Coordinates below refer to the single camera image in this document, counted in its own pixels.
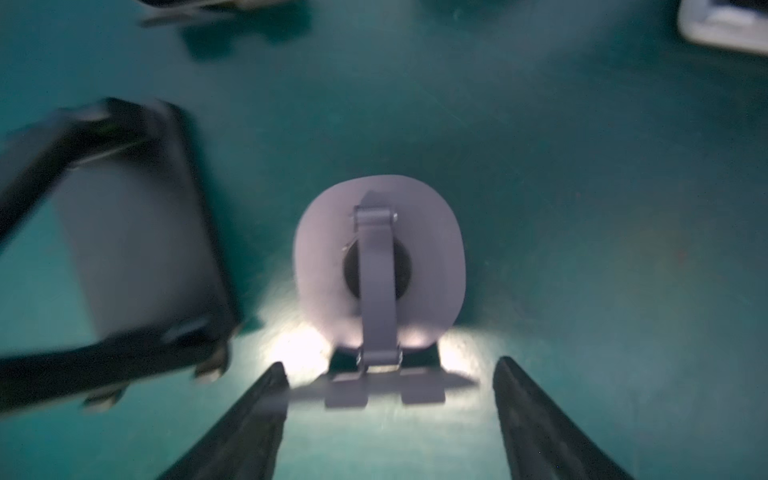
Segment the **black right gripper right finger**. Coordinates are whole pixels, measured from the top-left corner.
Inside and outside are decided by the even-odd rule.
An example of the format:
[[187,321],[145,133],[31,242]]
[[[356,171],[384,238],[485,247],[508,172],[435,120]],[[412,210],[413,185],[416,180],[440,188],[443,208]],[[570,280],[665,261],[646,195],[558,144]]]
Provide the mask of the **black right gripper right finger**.
[[513,479],[629,479],[511,357],[493,373],[500,430]]

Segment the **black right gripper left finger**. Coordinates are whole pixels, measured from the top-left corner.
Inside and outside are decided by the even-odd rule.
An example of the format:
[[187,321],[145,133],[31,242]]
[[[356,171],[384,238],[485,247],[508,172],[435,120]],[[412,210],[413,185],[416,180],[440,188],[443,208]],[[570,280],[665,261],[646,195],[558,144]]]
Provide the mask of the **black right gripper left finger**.
[[275,362],[161,479],[271,479],[287,420],[289,388]]

